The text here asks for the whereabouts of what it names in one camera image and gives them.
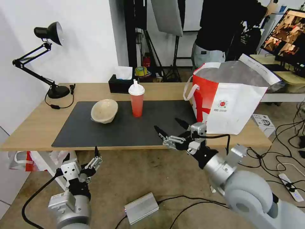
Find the red plastic cup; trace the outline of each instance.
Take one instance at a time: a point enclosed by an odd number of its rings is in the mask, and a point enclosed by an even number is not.
[[[142,116],[144,95],[130,95],[132,114],[138,118]]]
[[[132,114],[134,117],[141,117],[143,112],[143,99],[145,89],[142,85],[139,85],[136,80],[133,80],[133,84],[128,90],[131,99]]]

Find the floor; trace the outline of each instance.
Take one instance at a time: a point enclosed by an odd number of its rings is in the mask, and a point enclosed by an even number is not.
[[[295,103],[283,103],[280,107],[268,106],[261,103],[257,114],[268,115],[275,126],[291,123],[296,108]],[[293,135],[293,130],[287,130],[280,135],[280,139],[286,143]],[[289,147],[292,154],[302,164],[305,159],[299,157],[297,149]],[[255,148],[258,153],[267,149]],[[276,141],[272,151],[288,154],[287,150]],[[124,216],[124,205],[149,193],[153,192],[157,200],[176,195],[188,195],[190,197],[204,197],[222,201],[219,194],[210,192],[207,176],[200,170],[197,162],[185,152],[173,150],[133,150],[133,151],[102,151],[103,163],[98,172],[93,176],[89,188],[92,195],[91,228],[115,228],[119,220]],[[93,157],[91,151],[78,152],[81,163],[89,162]],[[292,159],[284,159],[282,162],[293,163]],[[265,158],[268,168],[275,169],[275,154],[269,154]],[[243,164],[255,166],[257,160],[246,157]],[[239,169],[250,170],[266,180],[278,179],[270,176],[261,168],[248,169],[239,166]],[[304,179],[292,166],[287,166],[286,175],[291,181]],[[1,229],[32,228],[21,217],[21,208],[26,200],[38,190],[50,175],[47,172],[33,172],[28,177],[17,198],[0,221]],[[287,190],[277,183],[269,183],[273,192],[282,200],[296,204]],[[300,182],[297,187],[305,189],[305,182]],[[44,228],[56,228],[55,220],[48,212],[47,206],[52,195],[62,192],[56,182],[46,187],[27,208],[26,214],[29,219]],[[186,199],[174,199],[163,202],[160,209],[151,216],[130,226],[125,219],[119,229],[168,229],[179,214],[188,205],[196,201]],[[175,222],[173,229],[178,228],[224,228],[224,229],[250,229],[254,228],[244,218],[234,212],[213,204],[199,204],[185,211]]]

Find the white tissue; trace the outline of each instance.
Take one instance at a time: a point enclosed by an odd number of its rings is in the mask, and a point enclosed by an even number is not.
[[[132,67],[118,66],[115,68],[115,75],[117,79],[131,80]]]

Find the computer monitor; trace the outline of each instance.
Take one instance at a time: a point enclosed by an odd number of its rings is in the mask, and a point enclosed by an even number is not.
[[[288,9],[261,48],[279,61],[293,65],[295,71],[304,76],[305,11]]]

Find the black desk mat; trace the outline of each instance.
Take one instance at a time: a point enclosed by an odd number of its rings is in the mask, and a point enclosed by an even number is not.
[[[130,101],[118,101],[119,110],[111,123],[91,120],[91,108],[96,102],[78,102],[53,142],[53,147],[111,147],[162,145],[154,129],[159,126],[169,135],[179,135],[184,129],[175,117],[188,123],[196,118],[189,101],[144,101],[143,115],[132,115]]]

